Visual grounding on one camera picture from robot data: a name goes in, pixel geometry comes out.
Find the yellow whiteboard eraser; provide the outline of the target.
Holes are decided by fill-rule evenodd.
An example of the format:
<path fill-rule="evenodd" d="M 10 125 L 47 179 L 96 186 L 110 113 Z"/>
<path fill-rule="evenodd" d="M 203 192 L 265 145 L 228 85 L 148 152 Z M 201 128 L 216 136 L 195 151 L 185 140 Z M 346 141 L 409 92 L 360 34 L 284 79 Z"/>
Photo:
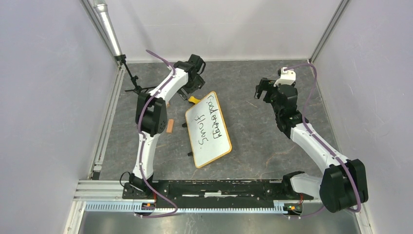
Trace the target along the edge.
<path fill-rule="evenodd" d="M 194 96 L 190 96 L 190 97 L 188 98 L 188 102 L 196 105 L 196 104 L 198 104 L 198 103 L 200 102 L 200 100 L 197 99 L 197 98 L 195 98 Z"/>

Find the yellow framed whiteboard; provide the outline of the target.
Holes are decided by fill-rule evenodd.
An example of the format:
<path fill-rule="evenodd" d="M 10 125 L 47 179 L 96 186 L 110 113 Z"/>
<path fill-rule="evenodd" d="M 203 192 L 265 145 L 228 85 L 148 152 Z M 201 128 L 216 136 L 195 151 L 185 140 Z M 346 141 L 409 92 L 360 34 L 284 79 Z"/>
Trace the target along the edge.
<path fill-rule="evenodd" d="M 185 112 L 196 168 L 229 154 L 232 144 L 217 93 L 212 91 Z"/>

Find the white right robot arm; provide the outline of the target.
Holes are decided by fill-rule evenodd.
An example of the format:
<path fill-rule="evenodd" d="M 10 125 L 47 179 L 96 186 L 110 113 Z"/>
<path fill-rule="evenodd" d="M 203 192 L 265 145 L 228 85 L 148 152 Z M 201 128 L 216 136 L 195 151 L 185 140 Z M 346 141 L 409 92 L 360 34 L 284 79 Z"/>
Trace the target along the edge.
<path fill-rule="evenodd" d="M 278 129 L 300 146 L 315 162 L 322 177 L 303 171 L 283 176 L 281 192 L 288 199 L 299 194 L 321 200 L 332 213 L 350 210 L 358 213 L 368 201 L 366 168 L 359 159 L 351 160 L 324 140 L 297 110 L 298 90 L 294 81 L 262 78 L 255 88 L 254 98 L 269 103 L 275 114 Z"/>

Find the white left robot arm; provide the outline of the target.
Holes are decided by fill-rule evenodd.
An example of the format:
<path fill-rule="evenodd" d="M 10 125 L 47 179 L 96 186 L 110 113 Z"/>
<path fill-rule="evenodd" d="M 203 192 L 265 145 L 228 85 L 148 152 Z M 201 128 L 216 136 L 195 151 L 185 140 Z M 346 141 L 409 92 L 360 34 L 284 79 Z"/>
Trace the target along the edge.
<path fill-rule="evenodd" d="M 135 122 L 139 142 L 137 160 L 128 182 L 123 184 L 125 199 L 146 199 L 154 194 L 153 161 L 157 141 L 168 125 L 167 103 L 175 94 L 183 100 L 205 84 L 201 74 L 204 60 L 192 54 L 187 61 L 174 64 L 165 61 L 170 69 L 167 77 L 148 93 L 140 93 L 137 99 Z"/>

